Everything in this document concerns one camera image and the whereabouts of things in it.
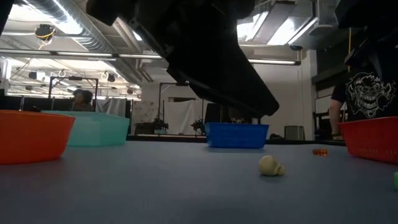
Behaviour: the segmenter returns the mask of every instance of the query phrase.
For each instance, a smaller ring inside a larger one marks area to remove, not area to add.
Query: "blue table surface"
[[[319,157],[312,149],[329,149]],[[273,155],[282,177],[259,175]],[[398,223],[398,166],[345,147],[127,142],[0,166],[0,223]]]

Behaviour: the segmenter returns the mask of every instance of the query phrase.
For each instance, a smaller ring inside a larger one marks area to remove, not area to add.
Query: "person's arm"
[[[346,101],[346,89],[345,84],[335,86],[333,93],[331,95],[330,107],[329,107],[329,117],[331,134],[334,140],[342,140],[340,127],[338,123],[340,122],[340,109]]]
[[[340,135],[340,127],[338,123],[340,122],[340,109],[343,106],[342,102],[337,100],[331,100],[329,108],[329,118],[331,125],[331,134],[333,137],[338,137]]]

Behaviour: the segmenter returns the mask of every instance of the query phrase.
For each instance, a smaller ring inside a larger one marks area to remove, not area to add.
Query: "blue basket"
[[[215,148],[259,149],[264,147],[269,125],[206,123],[207,144]]]
[[[42,111],[76,118],[68,146],[99,147],[126,143],[130,120],[120,116],[79,111]]]

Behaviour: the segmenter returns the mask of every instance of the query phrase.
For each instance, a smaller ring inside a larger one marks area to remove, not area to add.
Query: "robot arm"
[[[386,81],[397,80],[397,4],[377,0],[341,0],[335,10],[339,28],[365,27],[367,38],[347,57],[346,64],[360,67],[370,62]]]
[[[254,0],[89,0],[87,13],[111,25],[117,17],[169,63],[168,73],[189,82],[201,98],[254,117],[279,104],[238,45],[238,19]]]

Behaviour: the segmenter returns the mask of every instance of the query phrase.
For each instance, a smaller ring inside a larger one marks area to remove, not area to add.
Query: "fluorescent light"
[[[39,93],[7,93],[8,96],[43,96],[48,97],[48,94],[39,94]],[[54,97],[73,97],[73,95],[64,95],[64,94],[51,94]]]
[[[250,41],[254,38],[254,36],[259,32],[261,25],[264,23],[268,12],[263,12],[260,18],[257,19],[256,23],[254,24],[253,28],[250,30],[249,34],[246,36],[245,41]]]
[[[58,52],[58,54],[67,55],[67,56],[112,57],[112,54],[88,53],[88,52]]]
[[[294,35],[294,22],[287,18],[286,21],[278,28],[267,45],[285,45]]]
[[[283,60],[266,60],[266,59],[249,59],[250,63],[263,63],[270,65],[294,65],[294,61],[283,61]]]
[[[95,87],[92,87],[92,86],[82,86],[82,88],[95,88]],[[103,90],[113,90],[113,89],[116,89],[116,87],[114,87],[114,86],[99,86],[98,88],[99,88],[99,89],[103,89]]]
[[[311,22],[309,22],[298,34],[296,34],[290,41],[288,41],[288,44],[293,44],[299,37],[301,37],[309,28],[314,25],[318,21],[318,18],[315,17],[312,19]]]
[[[116,58],[87,58],[87,60],[99,60],[99,61],[115,62]]]
[[[112,99],[112,98],[141,101],[140,98],[133,97],[133,96],[97,96],[97,100],[106,100],[106,99]]]
[[[35,35],[33,32],[18,32],[18,31],[6,31],[1,33],[1,35],[15,35],[15,36],[24,36],[24,35]]]
[[[50,55],[49,51],[45,50],[14,50],[14,49],[0,49],[0,53],[4,54],[38,54],[38,55]]]
[[[132,33],[134,34],[134,36],[136,37],[136,39],[137,39],[138,41],[141,41],[141,40],[142,40],[142,38],[141,38],[137,33],[135,33],[134,31],[133,31]]]
[[[142,58],[142,59],[162,59],[160,55],[144,55],[144,54],[119,54],[121,58]]]

